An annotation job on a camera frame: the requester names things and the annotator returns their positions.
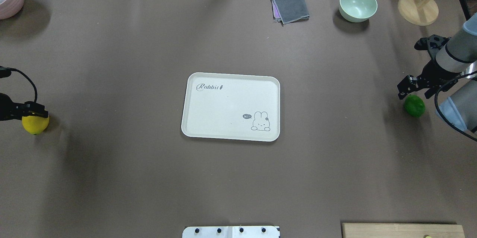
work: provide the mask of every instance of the wooden board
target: wooden board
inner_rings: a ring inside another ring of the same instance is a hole
[[[434,0],[430,0],[426,5],[419,8],[417,5],[421,0],[399,0],[397,9],[406,21],[415,25],[429,25],[437,20],[439,7]]]
[[[343,223],[343,238],[465,238],[461,225]]]

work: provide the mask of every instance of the folded cloth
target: folded cloth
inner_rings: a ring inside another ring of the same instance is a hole
[[[279,14],[276,20],[281,20],[283,24],[307,20],[310,17],[305,0],[272,0],[272,6],[276,7]]]
[[[271,8],[273,9],[273,19],[275,19],[278,22],[281,22],[281,17],[280,14],[278,13],[277,6],[275,5],[275,2],[271,2]]]

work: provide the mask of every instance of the black cable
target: black cable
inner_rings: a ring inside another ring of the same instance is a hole
[[[450,83],[454,82],[454,81],[457,81],[457,80],[460,80],[461,78],[465,78],[467,76],[470,76],[470,75],[475,75],[477,73],[477,71],[474,71],[472,73],[468,73],[468,74],[465,74],[465,75],[462,75],[462,76],[458,76],[457,78],[454,78],[448,82],[446,82],[443,86],[439,87],[436,91],[436,95],[434,96],[434,105],[436,106],[436,110],[437,112],[439,113],[439,115],[441,116],[441,118],[443,119],[443,121],[446,122],[446,124],[448,124],[449,126],[452,127],[452,129],[460,132],[461,134],[463,134],[464,136],[467,136],[468,138],[474,140],[474,141],[477,141],[477,138],[471,136],[470,134],[467,134],[466,132],[460,130],[459,128],[457,128],[454,124],[451,124],[450,121],[446,118],[446,116],[444,116],[444,114],[442,113],[441,109],[439,108],[439,104],[437,103],[437,96],[439,95],[439,92],[445,88],[447,85],[449,85]]]
[[[30,83],[31,85],[33,86],[33,90],[35,91],[35,100],[34,102],[36,103],[36,99],[38,98],[38,92],[36,90],[36,86],[35,84],[33,83],[33,81],[31,81],[31,79],[25,74],[23,73],[22,71],[19,71],[17,68],[0,68],[0,70],[10,70],[10,71],[13,71],[13,72],[18,72],[20,73],[22,76],[24,76]]]

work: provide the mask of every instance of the lime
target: lime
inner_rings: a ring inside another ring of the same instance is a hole
[[[426,110],[423,100],[417,95],[409,95],[404,101],[404,109],[413,117],[421,117]]]
[[[31,134],[39,134],[43,132],[50,122],[50,117],[42,118],[36,116],[22,117],[22,124],[25,130]]]

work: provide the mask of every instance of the yellow lemon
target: yellow lemon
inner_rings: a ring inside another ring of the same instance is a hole
[[[22,124],[25,130],[31,134],[39,134],[43,132],[50,122],[50,116],[46,119],[36,116],[22,117]]]

